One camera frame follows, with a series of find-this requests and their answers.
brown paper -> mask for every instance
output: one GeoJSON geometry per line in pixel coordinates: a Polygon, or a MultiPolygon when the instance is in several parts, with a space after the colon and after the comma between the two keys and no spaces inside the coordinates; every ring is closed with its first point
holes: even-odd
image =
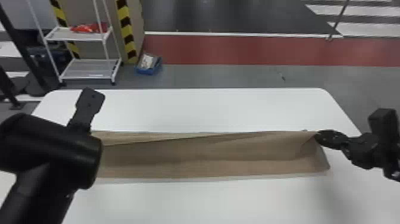
{"type": "Polygon", "coordinates": [[[99,177],[200,178],[322,172],[314,132],[94,132],[104,152],[99,177]]]}

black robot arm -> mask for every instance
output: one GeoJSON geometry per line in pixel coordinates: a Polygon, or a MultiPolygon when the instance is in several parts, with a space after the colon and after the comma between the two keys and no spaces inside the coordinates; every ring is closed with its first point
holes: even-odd
{"type": "Polygon", "coordinates": [[[68,126],[17,114],[0,125],[0,170],[17,180],[0,209],[0,223],[59,224],[78,189],[97,175],[102,143],[90,123],[105,97],[84,89],[68,126]]]}
{"type": "Polygon", "coordinates": [[[352,164],[363,169],[379,167],[383,175],[400,182],[399,121],[395,110],[378,109],[368,117],[371,133],[347,137],[334,130],[321,130],[317,142],[341,150],[352,164]]]}

black pole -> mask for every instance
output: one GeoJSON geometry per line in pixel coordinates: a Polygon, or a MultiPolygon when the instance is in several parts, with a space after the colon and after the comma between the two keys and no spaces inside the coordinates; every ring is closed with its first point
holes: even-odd
{"type": "Polygon", "coordinates": [[[8,35],[16,45],[18,51],[24,58],[24,61],[28,65],[30,71],[33,73],[35,79],[37,80],[37,83],[44,89],[50,89],[50,86],[45,82],[45,79],[39,74],[40,72],[38,67],[35,65],[35,62],[32,60],[32,58],[30,58],[28,50],[25,48],[23,41],[20,39],[18,35],[18,32],[15,30],[10,20],[8,19],[1,3],[0,3],[0,21],[3,24],[8,35]]]}
{"type": "Polygon", "coordinates": [[[336,31],[336,28],[338,28],[338,25],[339,25],[340,21],[342,20],[343,14],[345,13],[346,8],[349,5],[349,3],[350,3],[350,0],[346,0],[345,3],[343,4],[342,10],[340,11],[339,15],[336,18],[335,25],[333,26],[332,31],[330,32],[329,37],[327,38],[328,41],[332,40],[333,32],[336,31]]]}
{"type": "Polygon", "coordinates": [[[5,97],[7,97],[12,103],[10,109],[12,110],[22,109],[23,104],[16,99],[16,97],[13,94],[13,89],[14,89],[14,84],[8,78],[3,67],[0,66],[0,90],[3,92],[5,97]]]}

white shelf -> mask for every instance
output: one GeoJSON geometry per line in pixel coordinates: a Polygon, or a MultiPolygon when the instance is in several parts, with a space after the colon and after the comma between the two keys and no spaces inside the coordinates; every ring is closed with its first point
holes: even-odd
{"type": "Polygon", "coordinates": [[[71,31],[69,27],[55,27],[49,34],[45,36],[46,41],[105,41],[113,31],[113,27],[109,27],[103,38],[100,33],[77,33],[71,31]]]}
{"type": "Polygon", "coordinates": [[[121,59],[72,59],[61,74],[61,79],[111,79],[121,64],[121,59]]]}

metal pole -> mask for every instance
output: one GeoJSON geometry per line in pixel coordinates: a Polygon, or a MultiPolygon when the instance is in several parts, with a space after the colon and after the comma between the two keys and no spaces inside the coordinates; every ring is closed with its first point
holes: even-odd
{"type": "Polygon", "coordinates": [[[49,58],[50,58],[50,62],[51,62],[51,64],[52,64],[52,66],[53,66],[54,72],[55,72],[55,74],[57,74],[58,81],[61,82],[62,80],[60,80],[60,73],[58,72],[58,68],[57,68],[57,66],[55,65],[53,56],[51,55],[51,51],[50,51],[50,49],[49,49],[49,45],[47,44],[47,40],[45,39],[45,35],[43,34],[43,30],[42,30],[42,28],[41,28],[41,26],[40,26],[40,24],[39,24],[39,20],[38,20],[38,18],[36,17],[36,13],[35,13],[35,11],[33,10],[33,7],[32,7],[32,4],[30,3],[30,0],[26,0],[26,2],[28,3],[30,13],[31,13],[32,16],[33,16],[33,21],[35,22],[35,25],[36,25],[37,29],[39,30],[40,37],[41,37],[42,40],[43,40],[43,43],[44,43],[44,45],[45,45],[47,54],[49,55],[49,58]]]}
{"type": "Polygon", "coordinates": [[[330,32],[329,37],[327,38],[328,41],[332,40],[333,32],[336,30],[340,21],[342,20],[343,14],[345,13],[345,10],[346,10],[347,6],[349,5],[349,3],[350,3],[350,0],[346,0],[345,3],[343,4],[342,10],[340,11],[339,15],[336,18],[335,25],[333,26],[332,31],[330,32]]]}
{"type": "Polygon", "coordinates": [[[7,97],[12,103],[11,109],[17,110],[22,108],[22,104],[16,99],[11,89],[14,84],[10,81],[7,74],[5,73],[3,67],[0,66],[0,90],[3,92],[5,97],[7,97]]]}
{"type": "Polygon", "coordinates": [[[38,67],[36,66],[35,62],[33,62],[32,58],[30,58],[28,50],[24,46],[23,41],[20,39],[20,35],[14,29],[13,25],[11,24],[10,20],[8,19],[1,3],[0,3],[0,21],[3,24],[8,35],[11,37],[12,41],[16,45],[21,56],[24,58],[25,63],[27,64],[30,71],[34,75],[35,79],[37,80],[37,83],[42,88],[49,89],[50,86],[45,82],[45,79],[40,75],[38,67]]]}
{"type": "MultiPolygon", "coordinates": [[[[104,5],[105,13],[106,13],[106,15],[107,15],[108,22],[109,22],[109,24],[110,24],[110,26],[111,26],[111,17],[110,17],[110,13],[108,12],[108,8],[107,8],[107,4],[105,3],[105,0],[103,0],[103,5],[104,5]]],[[[114,30],[114,28],[112,28],[112,36],[113,36],[113,38],[114,38],[115,47],[117,48],[118,57],[121,58],[120,47],[118,46],[117,36],[115,35],[115,30],[114,30]]]]}
{"type": "Polygon", "coordinates": [[[100,14],[99,14],[99,10],[97,8],[97,0],[93,0],[93,6],[95,7],[97,24],[98,24],[99,30],[100,30],[101,43],[103,44],[104,54],[105,54],[105,58],[107,59],[107,66],[108,66],[108,69],[110,71],[110,77],[111,77],[111,75],[113,73],[113,70],[112,70],[111,65],[110,65],[110,57],[108,56],[107,43],[106,43],[107,40],[104,39],[103,28],[101,26],[100,14]]]}

